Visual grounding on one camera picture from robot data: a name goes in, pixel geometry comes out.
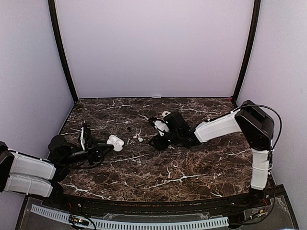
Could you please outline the white earbud charging case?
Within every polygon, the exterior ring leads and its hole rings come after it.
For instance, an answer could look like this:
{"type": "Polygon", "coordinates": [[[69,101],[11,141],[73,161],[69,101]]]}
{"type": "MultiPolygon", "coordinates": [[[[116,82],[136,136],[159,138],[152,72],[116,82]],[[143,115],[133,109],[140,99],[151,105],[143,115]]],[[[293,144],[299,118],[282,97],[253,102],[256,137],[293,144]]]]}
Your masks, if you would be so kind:
{"type": "Polygon", "coordinates": [[[113,150],[116,152],[123,150],[124,141],[115,135],[110,135],[106,143],[108,145],[113,145],[113,150]]]}

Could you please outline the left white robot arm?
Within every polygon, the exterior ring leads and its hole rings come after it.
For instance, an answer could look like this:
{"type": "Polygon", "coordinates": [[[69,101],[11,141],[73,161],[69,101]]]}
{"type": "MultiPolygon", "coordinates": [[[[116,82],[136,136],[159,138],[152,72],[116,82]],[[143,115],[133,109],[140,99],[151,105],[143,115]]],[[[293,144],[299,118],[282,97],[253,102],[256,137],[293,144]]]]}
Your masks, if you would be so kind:
{"type": "Polygon", "coordinates": [[[71,169],[88,170],[103,161],[114,149],[111,140],[94,139],[90,125],[84,124],[80,146],[68,142],[63,135],[56,135],[48,145],[51,160],[30,156],[10,149],[0,143],[0,190],[48,197],[57,209],[63,209],[68,199],[60,190],[59,182],[71,169]]]}

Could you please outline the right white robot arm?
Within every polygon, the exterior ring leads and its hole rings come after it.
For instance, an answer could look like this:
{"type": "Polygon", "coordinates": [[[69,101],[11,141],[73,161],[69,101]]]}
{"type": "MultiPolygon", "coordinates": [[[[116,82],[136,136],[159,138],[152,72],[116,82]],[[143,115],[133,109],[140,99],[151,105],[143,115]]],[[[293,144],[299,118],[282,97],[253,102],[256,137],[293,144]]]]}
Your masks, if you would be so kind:
{"type": "Polygon", "coordinates": [[[149,144],[156,150],[166,150],[175,145],[185,148],[206,143],[212,139],[241,132],[252,150],[253,191],[245,196],[245,204],[255,208],[263,201],[265,189],[272,169],[272,154],[279,138],[274,138],[275,123],[265,109],[275,113],[268,106],[246,100],[240,107],[217,118],[207,119],[190,127],[178,112],[163,112],[163,118],[151,117],[150,125],[158,131],[149,144]]]}

